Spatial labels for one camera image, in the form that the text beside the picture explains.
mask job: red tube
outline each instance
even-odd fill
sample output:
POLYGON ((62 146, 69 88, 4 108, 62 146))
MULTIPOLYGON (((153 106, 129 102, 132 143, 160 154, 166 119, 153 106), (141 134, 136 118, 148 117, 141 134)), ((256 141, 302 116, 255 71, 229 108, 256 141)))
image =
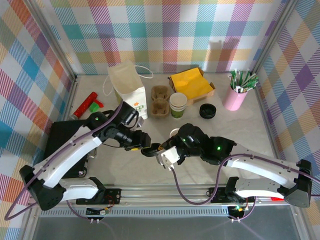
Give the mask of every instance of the red tube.
POLYGON ((90 105, 94 102, 94 100, 98 97, 96 92, 90 93, 90 95, 83 101, 83 103, 75 110, 73 113, 78 119, 87 111, 90 105))

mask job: red object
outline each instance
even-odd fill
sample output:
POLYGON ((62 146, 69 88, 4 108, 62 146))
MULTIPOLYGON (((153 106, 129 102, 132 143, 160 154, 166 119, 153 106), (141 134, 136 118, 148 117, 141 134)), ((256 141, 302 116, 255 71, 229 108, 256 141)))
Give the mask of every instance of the red object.
POLYGON ((283 201, 282 198, 278 198, 278 197, 271 197, 271 201, 283 201))
POLYGON ((78 119, 87 111, 90 105, 94 102, 94 100, 98 97, 96 92, 90 93, 90 95, 83 101, 83 103, 75 110, 73 115, 75 115, 78 119))
POLYGON ((93 100, 94 103, 98 104, 99 108, 103 108, 104 104, 100 101, 98 101, 97 99, 93 100))

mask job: green object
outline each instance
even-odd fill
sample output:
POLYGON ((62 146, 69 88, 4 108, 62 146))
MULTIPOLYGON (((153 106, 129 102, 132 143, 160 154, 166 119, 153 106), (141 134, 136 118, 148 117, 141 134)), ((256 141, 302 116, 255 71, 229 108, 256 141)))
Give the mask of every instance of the green object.
POLYGON ((89 110, 90 110, 90 112, 95 113, 99 108, 100 108, 99 105, 97 103, 93 102, 90 105, 89 110))
POLYGON ((183 114, 184 114, 184 109, 182 110, 182 111, 178 111, 178 110, 173 110, 172 108, 171 108, 171 115, 172 115, 172 117, 174 117, 175 119, 179 119, 179 118, 181 118, 182 116, 183 116, 183 114))

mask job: white table surface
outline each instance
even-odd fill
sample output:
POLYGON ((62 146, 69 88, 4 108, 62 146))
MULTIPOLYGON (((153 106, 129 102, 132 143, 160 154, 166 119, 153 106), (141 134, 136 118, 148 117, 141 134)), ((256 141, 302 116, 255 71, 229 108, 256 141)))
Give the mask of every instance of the white table surface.
MULTIPOLYGON (((150 109, 151 88, 155 85, 169 85, 169 74, 155 74, 153 79, 141 78, 145 90, 147 107, 150 109)), ((188 106, 180 119, 174 119, 169 115, 166 118, 152 118, 149 116, 141 128, 147 132, 153 143, 162 143, 169 138, 172 129, 179 128, 183 124, 191 123, 198 126, 209 137, 221 136, 261 154, 273 156, 267 131, 261 115, 255 92, 250 91, 242 106, 237 111, 229 111, 222 105, 229 80, 226 73, 206 73, 204 77, 213 82, 216 87, 215 94, 205 100, 188 106), (199 115, 199 108, 204 103, 210 103, 216 107, 216 115, 212 119, 203 119, 199 115)), ((79 86, 73 102, 75 111, 78 106, 92 92, 98 94, 98 100, 104 103, 101 111, 114 110, 118 103, 115 94, 104 96, 102 85, 105 75, 84 75, 79 77, 79 86)), ((111 83, 107 80, 105 92, 108 93, 111 83)), ((81 117, 85 119, 90 111, 81 117)), ((114 140, 105 143, 114 144, 114 140)), ((209 184, 216 179, 217 166, 202 161, 199 157, 187 158, 182 165, 176 166, 176 173, 182 184, 209 184)), ((224 167, 222 169, 220 183, 225 184, 229 177, 259 178, 251 172, 224 167)), ((97 177, 103 184, 173 184, 173 174, 157 163, 156 158, 145 157, 140 151, 125 151, 122 148, 111 148, 101 145, 97 149, 95 159, 88 163, 87 177, 97 177)))

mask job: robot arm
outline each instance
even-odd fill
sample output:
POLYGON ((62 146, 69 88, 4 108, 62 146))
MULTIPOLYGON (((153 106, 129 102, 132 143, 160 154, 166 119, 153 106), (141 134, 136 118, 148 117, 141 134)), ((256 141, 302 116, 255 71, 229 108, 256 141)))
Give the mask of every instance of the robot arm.
POLYGON ((183 125, 177 135, 164 142, 159 150, 156 154, 157 161, 169 170, 174 168, 175 163, 182 164, 186 157, 198 156, 209 164, 220 165, 229 156, 244 154, 229 159, 224 166, 247 170, 264 178, 231 177, 226 186, 228 195, 239 198, 276 197, 297 207, 310 206, 312 180, 292 171, 311 174, 311 163, 306 160, 296 164, 265 156, 232 140, 208 137, 199 127, 190 123, 183 125), (279 163, 288 169, 258 158, 279 163))
POLYGON ((105 187, 97 178, 62 177, 85 154, 97 148, 107 139, 117 140, 120 147, 123 147, 127 151, 150 147, 151 139, 147 133, 141 130, 133 131, 132 127, 127 127, 135 117, 137 119, 135 125, 139 123, 139 113, 126 102, 122 104, 118 115, 111 123, 99 131, 90 134, 90 131, 106 123, 113 114, 113 111, 91 114, 74 136, 51 156, 33 167, 25 165, 21 168, 20 175, 25 183, 34 177, 39 170, 43 170, 28 188, 42 210, 49 210, 61 201, 72 199, 101 201, 104 196, 105 187), (81 141, 76 142, 75 140, 81 136, 83 136, 81 141), (59 154, 59 156, 44 169, 46 162, 56 154, 59 154))

